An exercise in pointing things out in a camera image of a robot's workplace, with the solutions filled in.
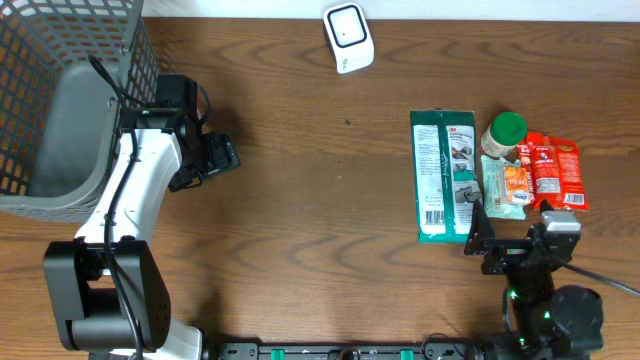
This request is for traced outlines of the red snack packet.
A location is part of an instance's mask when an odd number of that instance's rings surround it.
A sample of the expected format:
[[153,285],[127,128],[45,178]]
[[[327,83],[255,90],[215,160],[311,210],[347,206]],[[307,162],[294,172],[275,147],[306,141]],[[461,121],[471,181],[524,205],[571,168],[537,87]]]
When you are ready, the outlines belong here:
[[522,152],[529,159],[534,209],[546,201],[554,209],[588,211],[589,204],[582,181],[580,151],[571,140],[529,132]]

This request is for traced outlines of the small orange white carton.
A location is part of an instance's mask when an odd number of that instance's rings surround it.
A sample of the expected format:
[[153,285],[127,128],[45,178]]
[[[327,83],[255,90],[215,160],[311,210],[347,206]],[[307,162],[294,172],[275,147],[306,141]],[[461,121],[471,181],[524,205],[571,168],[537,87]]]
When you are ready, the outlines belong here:
[[525,206],[531,202],[528,173],[525,168],[505,166],[502,177],[502,198],[505,203]]

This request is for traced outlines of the light teal wipes pack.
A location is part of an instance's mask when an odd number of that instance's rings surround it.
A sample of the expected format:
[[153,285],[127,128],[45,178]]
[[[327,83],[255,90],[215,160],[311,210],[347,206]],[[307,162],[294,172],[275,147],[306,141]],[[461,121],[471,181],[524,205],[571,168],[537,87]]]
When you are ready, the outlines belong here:
[[505,165],[519,167],[520,161],[509,162],[504,158],[493,159],[487,155],[481,156],[484,210],[490,218],[525,220],[526,214],[522,206],[503,204],[499,196],[498,173]]

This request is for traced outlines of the narrow red stick packet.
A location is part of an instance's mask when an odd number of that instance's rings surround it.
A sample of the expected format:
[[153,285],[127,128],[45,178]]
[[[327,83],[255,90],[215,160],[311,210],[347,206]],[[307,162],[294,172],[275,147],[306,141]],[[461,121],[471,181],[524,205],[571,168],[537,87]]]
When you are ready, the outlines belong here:
[[530,201],[535,198],[534,180],[533,180],[533,147],[525,140],[517,145],[518,159],[521,167],[526,170],[526,179]]

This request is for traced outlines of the green white packet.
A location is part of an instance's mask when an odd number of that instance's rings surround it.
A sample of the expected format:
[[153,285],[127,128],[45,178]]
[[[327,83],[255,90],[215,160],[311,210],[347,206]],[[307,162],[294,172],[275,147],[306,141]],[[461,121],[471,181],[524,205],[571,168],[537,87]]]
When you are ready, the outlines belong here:
[[410,125],[419,241],[463,244],[482,199],[474,114],[412,110]]

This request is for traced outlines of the green lid jar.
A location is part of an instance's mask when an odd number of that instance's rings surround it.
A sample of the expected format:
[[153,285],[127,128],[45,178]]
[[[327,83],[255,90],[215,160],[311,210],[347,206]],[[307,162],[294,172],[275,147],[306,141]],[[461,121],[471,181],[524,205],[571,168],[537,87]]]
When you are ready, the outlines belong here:
[[481,136],[481,148],[487,156],[506,157],[527,135],[526,120],[515,112],[502,112]]

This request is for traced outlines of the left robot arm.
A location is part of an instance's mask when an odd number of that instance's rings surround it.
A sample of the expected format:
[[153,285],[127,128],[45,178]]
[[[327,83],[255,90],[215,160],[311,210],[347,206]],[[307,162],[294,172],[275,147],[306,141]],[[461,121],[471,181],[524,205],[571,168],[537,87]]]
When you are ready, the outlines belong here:
[[49,244],[44,272],[60,343],[92,359],[212,359],[203,330],[172,315],[152,255],[163,197],[239,167],[231,139],[204,132],[196,81],[166,74],[153,103],[124,113],[119,154],[97,207],[70,241]]

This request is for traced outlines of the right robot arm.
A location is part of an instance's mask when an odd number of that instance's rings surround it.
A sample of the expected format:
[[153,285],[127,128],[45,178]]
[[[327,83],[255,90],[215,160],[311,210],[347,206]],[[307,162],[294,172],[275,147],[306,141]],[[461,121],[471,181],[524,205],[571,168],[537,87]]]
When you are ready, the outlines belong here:
[[601,296],[590,288],[554,285],[581,236],[574,213],[545,204],[523,238],[500,239],[475,201],[466,255],[481,256],[481,273],[504,276],[505,331],[468,348],[467,359],[588,359],[603,347]]

